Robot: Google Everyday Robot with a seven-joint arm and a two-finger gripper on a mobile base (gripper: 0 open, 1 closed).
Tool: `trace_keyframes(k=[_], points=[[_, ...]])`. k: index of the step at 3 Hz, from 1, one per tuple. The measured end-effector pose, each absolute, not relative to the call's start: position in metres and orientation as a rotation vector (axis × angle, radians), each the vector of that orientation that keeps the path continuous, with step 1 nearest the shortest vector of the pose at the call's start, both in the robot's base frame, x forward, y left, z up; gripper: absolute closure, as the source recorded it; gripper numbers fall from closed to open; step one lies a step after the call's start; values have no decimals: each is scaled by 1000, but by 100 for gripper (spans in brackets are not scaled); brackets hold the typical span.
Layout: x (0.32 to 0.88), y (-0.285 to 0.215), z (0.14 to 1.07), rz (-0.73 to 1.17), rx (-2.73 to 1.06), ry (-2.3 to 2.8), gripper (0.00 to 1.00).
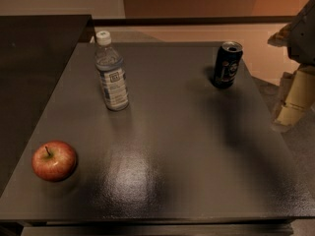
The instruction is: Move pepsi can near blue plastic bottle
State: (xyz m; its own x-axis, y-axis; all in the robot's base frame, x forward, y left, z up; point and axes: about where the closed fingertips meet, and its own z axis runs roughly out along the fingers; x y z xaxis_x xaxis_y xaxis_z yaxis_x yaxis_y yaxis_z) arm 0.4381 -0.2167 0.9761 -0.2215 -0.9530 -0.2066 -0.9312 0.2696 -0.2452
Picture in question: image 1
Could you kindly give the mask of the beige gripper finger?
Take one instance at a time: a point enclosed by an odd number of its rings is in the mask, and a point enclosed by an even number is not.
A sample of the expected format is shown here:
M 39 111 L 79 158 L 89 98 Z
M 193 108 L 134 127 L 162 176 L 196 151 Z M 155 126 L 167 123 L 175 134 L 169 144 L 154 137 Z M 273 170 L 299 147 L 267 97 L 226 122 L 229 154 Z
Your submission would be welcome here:
M 287 47 L 291 24 L 287 24 L 269 37 L 267 43 L 275 47 Z
M 272 112 L 272 129 L 291 129 L 315 103 L 315 67 L 300 65 L 292 74 L 284 72 Z

